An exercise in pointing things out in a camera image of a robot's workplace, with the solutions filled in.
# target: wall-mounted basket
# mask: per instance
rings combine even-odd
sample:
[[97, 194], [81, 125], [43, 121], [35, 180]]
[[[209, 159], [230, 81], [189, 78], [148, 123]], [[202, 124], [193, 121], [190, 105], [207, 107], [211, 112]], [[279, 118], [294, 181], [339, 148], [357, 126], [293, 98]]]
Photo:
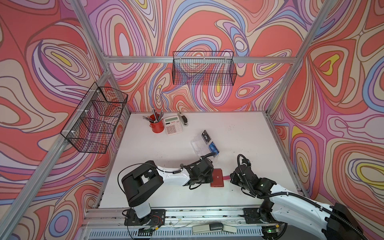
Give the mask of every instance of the wall-mounted basket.
[[174, 85], [231, 85], [237, 76], [232, 51], [174, 51]]
[[71, 130], [61, 134], [79, 152], [106, 153], [127, 100], [120, 90], [97, 87]]

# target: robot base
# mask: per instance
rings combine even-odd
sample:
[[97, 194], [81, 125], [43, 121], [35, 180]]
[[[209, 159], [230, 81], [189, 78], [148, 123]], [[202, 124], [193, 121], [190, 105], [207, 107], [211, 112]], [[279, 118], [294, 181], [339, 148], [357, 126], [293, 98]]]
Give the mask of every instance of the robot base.
[[165, 222], [165, 215], [166, 215], [165, 209], [152, 209], [149, 215], [140, 219], [137, 217], [135, 210], [130, 209], [128, 210], [127, 216], [125, 217], [124, 225], [125, 226], [142, 226], [142, 225], [162, 226], [164, 225], [164, 222]]

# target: patterned wall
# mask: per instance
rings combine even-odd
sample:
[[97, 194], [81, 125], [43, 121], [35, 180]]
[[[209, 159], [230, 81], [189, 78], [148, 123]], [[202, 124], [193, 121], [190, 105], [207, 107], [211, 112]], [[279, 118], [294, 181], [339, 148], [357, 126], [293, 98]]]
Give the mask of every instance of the patterned wall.
[[[0, 217], [101, 72], [67, 1], [0, 1]], [[11, 239], [73, 238], [125, 120], [107, 154], [68, 146]]]
[[[265, 110], [289, 64], [244, 64], [234, 86], [173, 85], [172, 64], [137, 63], [115, 75], [131, 111]], [[115, 63], [115, 68], [124, 67]]]
[[106, 55], [172, 56], [175, 50], [233, 50], [294, 56], [321, 0], [95, 0], [86, 6]]
[[68, 8], [0, 1], [0, 217], [101, 75]]
[[[107, 55], [172, 56], [232, 50], [235, 56], [294, 56], [320, 0], [92, 1], [85, 6]], [[265, 110], [288, 65], [237, 64], [232, 86], [174, 86], [171, 64], [113, 64], [132, 111]]]
[[311, 198], [347, 205], [384, 236], [384, 2], [344, 0], [328, 16], [272, 115]]
[[128, 116], [123, 114], [106, 154], [71, 145], [58, 160], [10, 240], [72, 240], [93, 208]]

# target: black mounting plate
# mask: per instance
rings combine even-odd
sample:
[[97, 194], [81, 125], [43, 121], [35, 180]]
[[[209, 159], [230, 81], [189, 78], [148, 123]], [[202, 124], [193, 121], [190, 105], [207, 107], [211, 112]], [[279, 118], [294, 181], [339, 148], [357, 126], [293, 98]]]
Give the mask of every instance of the black mounting plate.
[[137, 217], [135, 210], [130, 209], [127, 211], [127, 216], [125, 217], [124, 225], [125, 226], [142, 226], [142, 225], [161, 226], [161, 225], [164, 225], [165, 215], [166, 215], [165, 209], [152, 209], [149, 215], [140, 219]]
[[263, 223], [260, 220], [260, 214], [257, 212], [258, 208], [244, 208], [244, 215], [246, 224]]

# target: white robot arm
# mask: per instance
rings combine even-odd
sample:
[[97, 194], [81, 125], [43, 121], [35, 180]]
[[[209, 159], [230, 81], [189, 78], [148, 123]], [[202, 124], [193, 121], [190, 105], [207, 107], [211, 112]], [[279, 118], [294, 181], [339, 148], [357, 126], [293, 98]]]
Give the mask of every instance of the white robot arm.
[[301, 228], [322, 240], [360, 240], [367, 238], [363, 230], [342, 204], [335, 206], [313, 201], [295, 194], [267, 178], [258, 178], [244, 155], [237, 156], [238, 167], [231, 174], [231, 183], [251, 197], [264, 199], [258, 209], [263, 222], [285, 222]]
[[182, 164], [180, 168], [159, 167], [155, 165], [154, 161], [147, 161], [122, 177], [121, 184], [124, 190], [120, 188], [125, 193], [129, 206], [135, 210], [137, 217], [144, 218], [151, 213], [147, 199], [162, 184], [189, 186], [189, 189], [195, 189], [201, 184], [213, 182], [214, 167], [209, 157], [215, 155], [216, 153], [209, 153], [192, 164], [187, 166]]

